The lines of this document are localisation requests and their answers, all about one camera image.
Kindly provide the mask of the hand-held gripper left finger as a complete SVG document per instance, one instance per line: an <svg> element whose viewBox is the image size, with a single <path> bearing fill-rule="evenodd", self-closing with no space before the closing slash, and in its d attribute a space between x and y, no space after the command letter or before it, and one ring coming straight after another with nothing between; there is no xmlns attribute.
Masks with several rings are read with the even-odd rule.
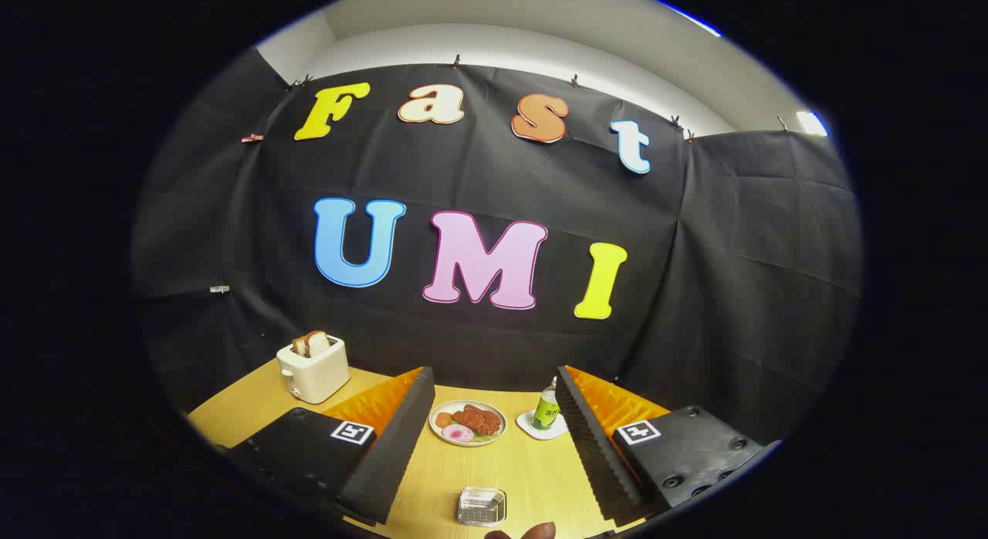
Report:
<svg viewBox="0 0 988 539"><path fill-rule="evenodd" d="M225 454L311 510L385 524L434 398L420 367L322 413L287 410Z"/></svg>

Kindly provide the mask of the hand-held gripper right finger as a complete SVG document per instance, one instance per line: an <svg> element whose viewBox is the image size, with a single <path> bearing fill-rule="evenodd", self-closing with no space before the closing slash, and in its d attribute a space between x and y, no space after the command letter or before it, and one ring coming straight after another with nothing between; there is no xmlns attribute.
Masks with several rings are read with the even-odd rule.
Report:
<svg viewBox="0 0 988 539"><path fill-rule="evenodd" d="M705 408L661 408L571 366L557 370L557 401L601 514L620 526L685 510L773 451Z"/></svg>

